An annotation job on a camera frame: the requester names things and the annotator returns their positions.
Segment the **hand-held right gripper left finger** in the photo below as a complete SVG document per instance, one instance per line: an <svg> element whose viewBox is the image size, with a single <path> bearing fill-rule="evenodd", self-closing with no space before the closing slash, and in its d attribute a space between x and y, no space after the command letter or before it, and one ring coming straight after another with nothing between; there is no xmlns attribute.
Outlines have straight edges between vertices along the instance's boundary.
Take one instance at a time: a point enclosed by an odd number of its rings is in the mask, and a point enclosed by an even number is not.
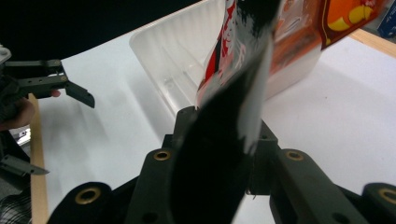
<svg viewBox="0 0 396 224"><path fill-rule="evenodd" d="M182 141L195 107L177 112L172 134L166 134L162 147L146 156L127 209L124 224L174 224L170 205L171 176L178 154L177 144Z"/></svg>

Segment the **clear plastic bin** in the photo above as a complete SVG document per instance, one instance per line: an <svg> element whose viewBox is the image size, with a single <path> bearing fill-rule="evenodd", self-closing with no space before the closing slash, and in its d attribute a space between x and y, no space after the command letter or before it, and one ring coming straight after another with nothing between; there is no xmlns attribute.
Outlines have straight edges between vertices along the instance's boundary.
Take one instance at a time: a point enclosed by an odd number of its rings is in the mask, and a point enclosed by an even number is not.
<svg viewBox="0 0 396 224"><path fill-rule="evenodd" d="M203 0L145 25L130 40L131 49L173 116L196 102L225 7L226 0ZM264 98L306 77L320 55L320 49L314 48L283 69L271 72Z"/></svg>

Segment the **black and red snack packet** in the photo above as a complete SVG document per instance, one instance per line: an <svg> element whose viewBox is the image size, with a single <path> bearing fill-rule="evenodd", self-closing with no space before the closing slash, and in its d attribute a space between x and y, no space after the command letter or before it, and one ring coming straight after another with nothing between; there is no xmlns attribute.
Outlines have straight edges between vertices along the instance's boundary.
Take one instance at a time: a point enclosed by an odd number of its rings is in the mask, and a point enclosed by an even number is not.
<svg viewBox="0 0 396 224"><path fill-rule="evenodd" d="M231 224L261 129L281 0L226 0L171 184L175 224Z"/></svg>

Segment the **white table mat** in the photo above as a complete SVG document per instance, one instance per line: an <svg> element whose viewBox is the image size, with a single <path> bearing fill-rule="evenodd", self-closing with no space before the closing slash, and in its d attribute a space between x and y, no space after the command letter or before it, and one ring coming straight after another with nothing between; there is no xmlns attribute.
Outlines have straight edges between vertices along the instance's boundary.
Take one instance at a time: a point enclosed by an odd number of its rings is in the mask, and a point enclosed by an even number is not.
<svg viewBox="0 0 396 224"><path fill-rule="evenodd" d="M122 35L64 60L95 107L69 97L40 100L32 158L47 174L33 180L33 223L74 187L117 187L140 172L174 118ZM396 58L348 37L325 50L311 74L269 99L264 121L282 147L310 155L335 183L360 191L396 185Z"/></svg>

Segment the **large orange snack packet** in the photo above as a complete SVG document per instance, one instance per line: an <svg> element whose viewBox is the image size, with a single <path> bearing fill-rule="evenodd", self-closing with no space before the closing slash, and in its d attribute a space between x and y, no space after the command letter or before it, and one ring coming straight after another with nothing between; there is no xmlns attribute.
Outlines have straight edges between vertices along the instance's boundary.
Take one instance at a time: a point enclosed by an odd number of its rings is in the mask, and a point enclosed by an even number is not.
<svg viewBox="0 0 396 224"><path fill-rule="evenodd" d="M376 19L389 0L282 0L271 72Z"/></svg>

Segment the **aluminium rail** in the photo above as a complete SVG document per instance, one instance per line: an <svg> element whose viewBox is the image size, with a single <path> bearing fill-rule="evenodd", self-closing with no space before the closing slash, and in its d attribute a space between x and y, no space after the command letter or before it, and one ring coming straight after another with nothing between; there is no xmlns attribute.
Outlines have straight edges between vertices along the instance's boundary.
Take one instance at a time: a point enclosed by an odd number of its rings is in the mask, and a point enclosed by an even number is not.
<svg viewBox="0 0 396 224"><path fill-rule="evenodd" d="M29 127L21 127L10 130L11 135L19 146L25 146L31 141L31 129Z"/></svg>

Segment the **black curtain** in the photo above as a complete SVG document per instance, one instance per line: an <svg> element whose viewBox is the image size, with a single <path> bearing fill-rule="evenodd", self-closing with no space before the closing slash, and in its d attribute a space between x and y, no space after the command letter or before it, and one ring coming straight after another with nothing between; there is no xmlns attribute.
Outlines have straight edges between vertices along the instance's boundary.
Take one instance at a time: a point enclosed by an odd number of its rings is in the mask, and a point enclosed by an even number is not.
<svg viewBox="0 0 396 224"><path fill-rule="evenodd" d="M64 59L200 0L0 0L14 61Z"/></svg>

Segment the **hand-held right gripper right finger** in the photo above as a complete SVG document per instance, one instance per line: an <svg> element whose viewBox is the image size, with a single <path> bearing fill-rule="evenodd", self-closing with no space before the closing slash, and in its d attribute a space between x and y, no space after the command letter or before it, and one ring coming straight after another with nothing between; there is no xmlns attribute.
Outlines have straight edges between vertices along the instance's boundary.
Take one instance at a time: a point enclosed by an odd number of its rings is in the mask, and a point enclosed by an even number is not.
<svg viewBox="0 0 396 224"><path fill-rule="evenodd" d="M282 149L261 125L248 193L267 195L276 224L369 224L306 153Z"/></svg>

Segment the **blue carton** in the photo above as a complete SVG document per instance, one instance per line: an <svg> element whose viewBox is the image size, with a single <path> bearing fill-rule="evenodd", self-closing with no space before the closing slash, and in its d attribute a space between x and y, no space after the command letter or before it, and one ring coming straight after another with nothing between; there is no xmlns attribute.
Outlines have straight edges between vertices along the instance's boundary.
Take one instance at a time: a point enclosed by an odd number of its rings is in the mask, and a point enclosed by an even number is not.
<svg viewBox="0 0 396 224"><path fill-rule="evenodd" d="M381 37L393 38L396 36L396 0L391 0L391 4L387 6L387 9L377 27L377 31Z"/></svg>

